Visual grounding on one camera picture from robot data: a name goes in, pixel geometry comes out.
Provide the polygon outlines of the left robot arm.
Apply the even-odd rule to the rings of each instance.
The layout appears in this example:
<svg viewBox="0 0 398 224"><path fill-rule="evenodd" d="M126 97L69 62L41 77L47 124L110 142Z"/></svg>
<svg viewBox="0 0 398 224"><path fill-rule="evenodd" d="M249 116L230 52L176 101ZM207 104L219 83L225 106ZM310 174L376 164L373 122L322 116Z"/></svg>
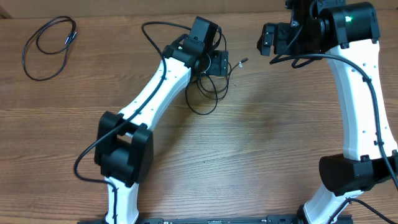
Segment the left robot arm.
<svg viewBox="0 0 398 224"><path fill-rule="evenodd" d="M196 17L188 34L182 34L160 51L154 76L139 95L120 112L105 112L99 121L95 164L108 186L105 223L135 223L139 217L137 195L154 158L154 129L165 110L193 77L221 71L217 48L221 27Z"/></svg>

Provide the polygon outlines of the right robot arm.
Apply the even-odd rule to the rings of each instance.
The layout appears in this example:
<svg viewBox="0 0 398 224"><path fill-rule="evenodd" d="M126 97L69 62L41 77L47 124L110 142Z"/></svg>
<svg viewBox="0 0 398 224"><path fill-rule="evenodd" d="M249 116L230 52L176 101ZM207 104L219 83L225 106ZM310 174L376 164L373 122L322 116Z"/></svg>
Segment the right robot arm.
<svg viewBox="0 0 398 224"><path fill-rule="evenodd" d="M375 185L397 180L397 142L379 77L377 14L370 2L289 0L288 23L264 24L257 49L293 68L326 59L343 120L343 151L320 159L321 185L287 223L351 223L343 210Z"/></svg>

